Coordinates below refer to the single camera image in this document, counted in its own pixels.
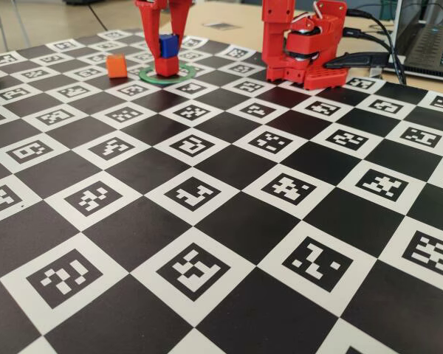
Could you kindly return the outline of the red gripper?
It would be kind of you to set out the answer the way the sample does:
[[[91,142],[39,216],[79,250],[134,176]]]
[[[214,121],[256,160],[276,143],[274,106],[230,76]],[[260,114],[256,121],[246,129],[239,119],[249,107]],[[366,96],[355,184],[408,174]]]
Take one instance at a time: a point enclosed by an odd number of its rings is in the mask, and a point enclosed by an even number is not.
[[[192,6],[192,0],[170,0],[169,10],[171,13],[172,33],[179,39],[183,38],[188,12]],[[143,32],[148,48],[155,59],[160,56],[159,47],[159,18],[160,11],[164,10],[167,0],[136,0],[135,5],[140,10]]]

